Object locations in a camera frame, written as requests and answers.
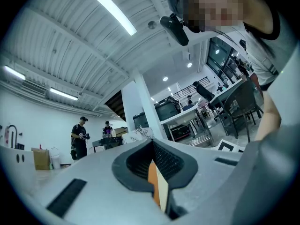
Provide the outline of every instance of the black vent grille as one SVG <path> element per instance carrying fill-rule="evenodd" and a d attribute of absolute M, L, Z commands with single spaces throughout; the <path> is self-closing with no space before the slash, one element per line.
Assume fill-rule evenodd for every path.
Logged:
<path fill-rule="evenodd" d="M 72 180 L 62 192 L 49 204 L 47 209 L 62 218 L 80 194 L 87 182 L 81 179 Z"/>
<path fill-rule="evenodd" d="M 45 88 L 37 86 L 37 85 L 35 85 L 31 82 L 28 82 L 28 81 L 23 81 L 22 89 L 26 90 L 26 91 L 31 91 L 31 92 L 37 93 L 37 94 L 42 95 L 42 96 L 45 96 L 45 94 L 46 94 L 46 89 Z"/>
<path fill-rule="evenodd" d="M 145 146 L 127 159 L 127 167 L 136 176 L 148 180 L 148 170 L 152 161 L 153 147 Z"/>
<path fill-rule="evenodd" d="M 169 180 L 183 168 L 182 158 L 158 146 L 156 143 L 153 143 L 153 149 L 154 162 L 166 180 Z"/>

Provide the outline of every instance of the black cap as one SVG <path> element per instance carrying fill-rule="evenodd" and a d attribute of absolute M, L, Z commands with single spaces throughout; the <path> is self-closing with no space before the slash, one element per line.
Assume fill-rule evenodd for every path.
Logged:
<path fill-rule="evenodd" d="M 80 120 L 83 120 L 83 121 L 86 121 L 86 122 L 88 121 L 88 119 L 86 117 L 81 117 Z"/>

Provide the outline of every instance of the white ceiling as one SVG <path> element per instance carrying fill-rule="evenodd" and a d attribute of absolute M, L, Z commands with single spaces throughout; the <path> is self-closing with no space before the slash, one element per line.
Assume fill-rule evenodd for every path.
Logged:
<path fill-rule="evenodd" d="M 171 95 L 171 93 L 175 94 L 176 92 L 180 91 L 180 89 L 178 89 L 176 83 L 172 84 L 168 87 L 165 87 L 159 93 L 156 93 L 156 94 L 151 96 L 154 99 L 153 104 L 167 98 L 168 96 Z"/>
<path fill-rule="evenodd" d="M 180 79 L 200 72 L 206 63 L 208 47 L 207 40 L 189 45 L 182 51 L 166 55 L 153 64 L 153 67 L 143 74 L 150 95 L 154 96 Z M 168 77 L 166 82 L 163 81 L 165 76 Z"/>
<path fill-rule="evenodd" d="M 184 49 L 158 22 L 171 13 L 166 0 L 113 1 L 137 29 L 133 36 L 96 0 L 29 0 L 3 40 L 1 66 L 9 65 L 46 89 L 79 97 L 73 101 L 47 93 L 40 102 L 112 114 L 104 103 L 132 80 L 135 68 L 147 71 L 158 60 L 167 61 L 174 53 L 180 56 Z M 147 26 L 150 21 L 157 22 L 153 30 Z M 213 36 L 192 34 L 191 49 Z M 182 64 L 173 65 L 180 69 Z M 1 71 L 0 79 L 1 86 L 9 83 L 14 93 L 28 95 L 20 91 L 15 77 Z"/>

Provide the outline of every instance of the desk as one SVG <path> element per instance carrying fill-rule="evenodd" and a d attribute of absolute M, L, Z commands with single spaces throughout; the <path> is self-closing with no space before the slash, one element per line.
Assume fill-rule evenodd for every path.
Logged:
<path fill-rule="evenodd" d="M 237 88 L 237 85 L 242 83 L 242 81 L 243 79 L 239 79 L 235 82 L 235 84 L 215 95 L 214 98 L 210 101 L 210 104 L 214 106 L 218 103 L 221 103 L 221 101 L 226 100 L 229 97 L 229 95 L 233 92 L 233 90 Z"/>
<path fill-rule="evenodd" d="M 169 129 L 169 132 L 171 134 L 171 137 L 172 137 L 172 140 L 174 140 L 174 137 L 172 135 L 172 132 L 171 132 L 171 129 L 170 129 L 170 126 L 171 125 L 180 125 L 180 124 L 187 124 L 190 126 L 189 122 L 194 119 L 196 117 L 196 110 L 198 110 L 198 117 L 199 117 L 199 120 L 203 126 L 203 130 L 204 130 L 204 133 L 209 136 L 209 138 L 211 139 L 212 136 L 211 136 L 211 133 L 210 133 L 210 130 L 206 124 L 206 121 L 204 120 L 204 117 L 202 116 L 201 114 L 201 111 L 200 111 L 200 108 L 198 105 L 195 105 L 193 107 L 191 107 L 190 109 L 187 109 L 186 111 L 182 112 L 182 113 L 179 113 L 171 118 L 168 118 L 164 121 L 161 121 L 159 124 L 160 125 L 163 125 L 163 124 L 166 124 L 168 126 L 168 129 Z"/>
<path fill-rule="evenodd" d="M 122 145 L 122 137 L 106 137 L 92 143 L 94 153 L 96 147 L 104 146 L 104 150 Z"/>

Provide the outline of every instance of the white table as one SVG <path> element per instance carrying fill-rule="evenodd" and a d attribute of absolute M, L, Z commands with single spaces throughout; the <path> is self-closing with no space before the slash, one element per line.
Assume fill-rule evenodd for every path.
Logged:
<path fill-rule="evenodd" d="M 229 88 L 227 88 L 226 90 L 218 93 L 217 95 L 214 96 L 214 98 L 210 101 L 210 104 L 216 104 L 219 103 L 220 100 L 223 101 L 224 99 L 227 99 L 228 96 L 232 93 L 232 91 L 237 88 L 238 84 L 241 84 L 243 81 L 243 79 L 239 79 L 238 81 L 236 81 L 233 85 L 231 85 Z"/>
<path fill-rule="evenodd" d="M 197 109 L 198 109 L 198 112 L 199 112 L 199 120 L 200 120 L 200 122 L 201 122 L 201 124 L 202 124 L 202 126 L 204 128 L 204 132 L 208 133 L 210 135 L 210 137 L 211 137 L 210 130 L 209 130 L 209 128 L 208 128 L 208 126 L 207 126 L 204 118 L 201 115 L 201 111 L 199 109 L 199 105 L 195 105 L 195 106 L 191 107 L 190 109 L 185 110 L 184 112 L 181 112 L 181 113 L 179 113 L 179 114 L 177 114 L 177 115 L 175 115 L 173 117 L 170 117 L 170 118 L 168 118 L 168 119 L 166 119 L 164 121 L 161 121 L 159 124 L 160 125 L 164 125 L 165 124 L 165 125 L 168 126 L 168 129 L 169 129 L 169 132 L 171 134 L 172 140 L 175 141 L 174 137 L 173 137 L 173 134 L 171 132 L 170 126 L 171 125 L 181 125 L 181 124 L 185 124 L 185 125 L 190 126 L 190 124 L 189 124 L 190 121 L 193 120 L 194 118 L 196 118 L 195 112 L 196 112 Z"/>

